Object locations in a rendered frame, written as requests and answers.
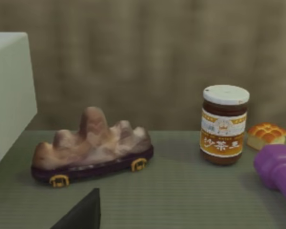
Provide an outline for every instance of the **jar lid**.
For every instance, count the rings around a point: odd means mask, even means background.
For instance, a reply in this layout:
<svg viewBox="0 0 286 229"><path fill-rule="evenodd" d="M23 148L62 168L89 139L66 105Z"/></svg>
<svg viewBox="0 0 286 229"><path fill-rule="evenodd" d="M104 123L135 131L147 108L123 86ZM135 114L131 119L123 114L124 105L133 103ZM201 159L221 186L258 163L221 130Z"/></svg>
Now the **jar lid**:
<svg viewBox="0 0 286 229"><path fill-rule="evenodd" d="M220 105L240 105L249 101L250 93L232 85L213 85L204 89L204 99Z"/></svg>

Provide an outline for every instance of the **sauce jar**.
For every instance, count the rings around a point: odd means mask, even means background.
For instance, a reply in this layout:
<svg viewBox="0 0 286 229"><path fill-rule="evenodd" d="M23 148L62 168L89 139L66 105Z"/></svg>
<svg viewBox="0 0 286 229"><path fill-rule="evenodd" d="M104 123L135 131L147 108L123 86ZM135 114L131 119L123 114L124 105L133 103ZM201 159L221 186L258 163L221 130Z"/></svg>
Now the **sauce jar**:
<svg viewBox="0 0 286 229"><path fill-rule="evenodd" d="M200 152L217 165L231 165L242 155L247 117L247 90L231 85L204 89Z"/></svg>

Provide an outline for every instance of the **green table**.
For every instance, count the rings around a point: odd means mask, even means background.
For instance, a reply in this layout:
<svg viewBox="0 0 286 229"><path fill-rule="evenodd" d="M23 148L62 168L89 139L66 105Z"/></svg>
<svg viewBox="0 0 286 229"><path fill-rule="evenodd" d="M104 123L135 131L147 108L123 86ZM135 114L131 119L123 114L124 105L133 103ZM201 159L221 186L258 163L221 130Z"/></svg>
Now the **green table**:
<svg viewBox="0 0 286 229"><path fill-rule="evenodd" d="M286 200L263 187L251 149L217 167L200 158L199 132L151 132L146 169L54 189L30 175L36 144L53 134L24 132L0 163L0 229L49 229L95 187L102 229L286 229Z"/></svg>

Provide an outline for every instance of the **purple dumbbell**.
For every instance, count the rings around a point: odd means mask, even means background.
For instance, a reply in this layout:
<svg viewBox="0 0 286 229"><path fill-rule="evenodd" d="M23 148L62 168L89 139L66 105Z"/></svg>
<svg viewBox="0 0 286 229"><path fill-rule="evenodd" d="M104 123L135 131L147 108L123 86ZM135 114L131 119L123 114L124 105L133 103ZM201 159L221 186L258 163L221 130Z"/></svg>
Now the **purple dumbbell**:
<svg viewBox="0 0 286 229"><path fill-rule="evenodd" d="M254 167L267 188L286 197L286 145L266 145L255 156Z"/></svg>

